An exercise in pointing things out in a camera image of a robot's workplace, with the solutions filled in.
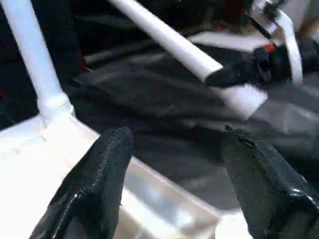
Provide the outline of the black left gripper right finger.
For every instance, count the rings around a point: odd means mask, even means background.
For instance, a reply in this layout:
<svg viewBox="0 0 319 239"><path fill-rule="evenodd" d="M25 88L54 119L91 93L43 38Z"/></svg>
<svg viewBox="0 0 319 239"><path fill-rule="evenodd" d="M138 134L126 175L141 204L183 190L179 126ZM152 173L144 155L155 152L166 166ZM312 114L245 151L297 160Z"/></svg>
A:
<svg viewBox="0 0 319 239"><path fill-rule="evenodd" d="M255 239L317 239L319 187L262 137L225 127L222 156Z"/></svg>

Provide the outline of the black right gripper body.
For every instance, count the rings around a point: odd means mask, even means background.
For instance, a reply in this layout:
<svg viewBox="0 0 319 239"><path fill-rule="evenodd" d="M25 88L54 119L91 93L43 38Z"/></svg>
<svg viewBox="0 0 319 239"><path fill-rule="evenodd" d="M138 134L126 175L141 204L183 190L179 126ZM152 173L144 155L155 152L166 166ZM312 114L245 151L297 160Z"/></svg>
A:
<svg viewBox="0 0 319 239"><path fill-rule="evenodd" d="M262 85L291 78L291 67L285 45L267 44L253 51L254 62Z"/></svg>

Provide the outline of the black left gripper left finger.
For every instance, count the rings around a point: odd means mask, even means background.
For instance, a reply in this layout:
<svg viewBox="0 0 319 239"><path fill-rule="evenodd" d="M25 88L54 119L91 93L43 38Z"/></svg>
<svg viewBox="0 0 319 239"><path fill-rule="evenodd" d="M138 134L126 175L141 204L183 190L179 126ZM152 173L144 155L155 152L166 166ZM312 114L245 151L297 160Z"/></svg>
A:
<svg viewBox="0 0 319 239"><path fill-rule="evenodd" d="M32 239L111 239L134 151L127 127L101 134L62 181Z"/></svg>

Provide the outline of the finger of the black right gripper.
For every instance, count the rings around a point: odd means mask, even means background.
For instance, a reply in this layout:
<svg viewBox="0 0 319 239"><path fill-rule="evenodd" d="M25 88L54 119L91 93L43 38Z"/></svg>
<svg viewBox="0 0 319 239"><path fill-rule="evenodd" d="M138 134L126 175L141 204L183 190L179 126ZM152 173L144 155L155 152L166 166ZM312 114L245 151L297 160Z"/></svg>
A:
<svg viewBox="0 0 319 239"><path fill-rule="evenodd" d="M261 84L264 77L255 61L240 61L211 73L205 84L210 87L228 88L246 83Z"/></svg>

